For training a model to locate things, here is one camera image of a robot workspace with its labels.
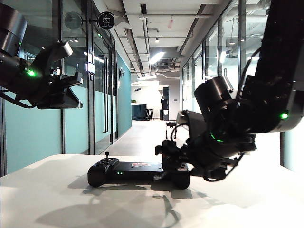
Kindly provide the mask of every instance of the white table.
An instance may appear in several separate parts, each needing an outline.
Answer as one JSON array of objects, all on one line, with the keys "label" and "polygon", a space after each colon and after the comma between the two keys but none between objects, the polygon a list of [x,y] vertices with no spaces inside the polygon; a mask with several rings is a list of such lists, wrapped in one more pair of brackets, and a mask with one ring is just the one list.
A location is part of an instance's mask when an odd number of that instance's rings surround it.
[{"label": "white table", "polygon": [[[208,183],[191,177],[187,190],[173,190],[169,184],[150,187],[131,182],[92,189],[87,184],[87,170],[103,157],[55,155],[2,177],[0,227],[304,226],[303,179],[298,180],[283,167],[266,170],[245,159],[224,181]],[[119,158],[121,161],[149,160]]]}]

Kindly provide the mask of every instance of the game controller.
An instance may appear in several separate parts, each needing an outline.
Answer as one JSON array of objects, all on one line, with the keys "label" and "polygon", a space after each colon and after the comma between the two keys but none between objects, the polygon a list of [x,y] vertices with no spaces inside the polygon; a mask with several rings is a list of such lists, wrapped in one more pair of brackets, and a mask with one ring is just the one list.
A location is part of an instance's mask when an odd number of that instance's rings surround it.
[{"label": "game controller", "polygon": [[87,180],[92,187],[111,180],[171,181],[178,189],[186,189],[190,184],[190,171],[185,163],[175,171],[164,171],[162,163],[119,162],[118,158],[109,158],[109,152],[105,154],[106,158],[88,170]]}]

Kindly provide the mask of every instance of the red logo sticker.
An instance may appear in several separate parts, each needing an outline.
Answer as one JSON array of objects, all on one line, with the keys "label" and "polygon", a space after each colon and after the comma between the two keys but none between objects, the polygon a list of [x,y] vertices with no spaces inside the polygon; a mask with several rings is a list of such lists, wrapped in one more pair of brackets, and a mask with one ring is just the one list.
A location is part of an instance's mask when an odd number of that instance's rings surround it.
[{"label": "red logo sticker", "polygon": [[131,165],[132,165],[133,167],[151,166],[150,164],[141,163],[141,162],[138,162],[138,163],[131,163]]}]

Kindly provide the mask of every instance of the black robotic arm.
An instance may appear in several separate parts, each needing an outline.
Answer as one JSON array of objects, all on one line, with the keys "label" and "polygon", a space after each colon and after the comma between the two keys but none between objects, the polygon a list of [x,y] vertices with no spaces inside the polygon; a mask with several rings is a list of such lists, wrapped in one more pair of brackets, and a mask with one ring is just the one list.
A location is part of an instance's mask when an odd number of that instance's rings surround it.
[{"label": "black robotic arm", "polygon": [[[82,103],[70,87],[83,82],[82,75],[56,75],[52,63],[70,56],[73,51],[67,42],[43,49],[30,62],[17,56],[26,31],[27,21],[13,8],[0,3],[0,97],[24,108],[39,109],[81,108]],[[5,94],[13,92],[12,98]],[[28,100],[27,105],[21,100]]]},{"label": "black robotic arm", "polygon": [[304,1],[271,3],[256,74],[247,76],[248,61],[237,96],[225,77],[201,84],[194,95],[202,114],[182,111],[177,122],[189,127],[181,148],[165,140],[155,148],[164,170],[182,162],[207,181],[224,179],[248,151],[256,149],[256,133],[283,132],[298,125],[304,111]]}]

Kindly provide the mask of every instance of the hallway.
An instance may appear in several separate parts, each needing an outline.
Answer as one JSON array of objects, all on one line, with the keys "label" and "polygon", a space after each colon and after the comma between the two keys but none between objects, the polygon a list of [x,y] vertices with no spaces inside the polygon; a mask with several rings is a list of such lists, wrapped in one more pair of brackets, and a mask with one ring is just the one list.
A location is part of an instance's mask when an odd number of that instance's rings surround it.
[{"label": "hallway", "polygon": [[[168,138],[173,128],[168,128]],[[176,140],[180,147],[188,138],[188,131],[179,127]],[[132,121],[132,127],[118,141],[114,142],[107,150],[110,156],[140,156],[143,159],[149,158],[158,161],[161,156],[154,155],[154,148],[161,145],[166,139],[166,122],[161,120],[153,121]]]}]

